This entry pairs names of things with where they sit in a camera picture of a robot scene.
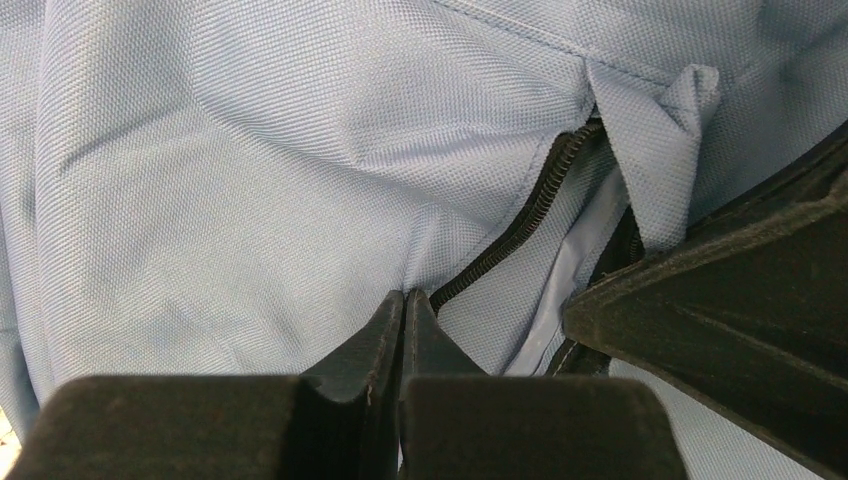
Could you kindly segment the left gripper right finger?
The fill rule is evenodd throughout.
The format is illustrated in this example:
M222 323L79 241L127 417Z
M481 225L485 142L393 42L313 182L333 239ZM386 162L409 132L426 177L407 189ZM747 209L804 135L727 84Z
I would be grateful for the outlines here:
M399 397L405 479L683 479L651 389L588 375L490 376L408 294Z

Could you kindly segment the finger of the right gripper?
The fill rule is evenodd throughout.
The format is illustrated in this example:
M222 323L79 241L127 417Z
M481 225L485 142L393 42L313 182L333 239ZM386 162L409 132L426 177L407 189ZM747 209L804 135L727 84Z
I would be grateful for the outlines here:
M604 277L566 335L682 390L826 479L847 475L847 130Z

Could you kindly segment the blue student backpack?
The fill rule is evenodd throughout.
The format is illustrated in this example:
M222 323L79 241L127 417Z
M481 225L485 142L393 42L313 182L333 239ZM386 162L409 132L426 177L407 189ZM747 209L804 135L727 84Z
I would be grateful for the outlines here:
M646 385L683 479L826 479L564 320L839 127L843 1L5 1L1 404L300 375L398 291L405 479L421 290L487 375Z

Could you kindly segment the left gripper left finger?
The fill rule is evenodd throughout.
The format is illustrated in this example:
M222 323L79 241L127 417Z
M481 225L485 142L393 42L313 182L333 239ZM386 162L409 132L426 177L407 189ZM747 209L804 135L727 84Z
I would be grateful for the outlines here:
M404 297L300 375L93 376L42 409L13 479L393 479Z

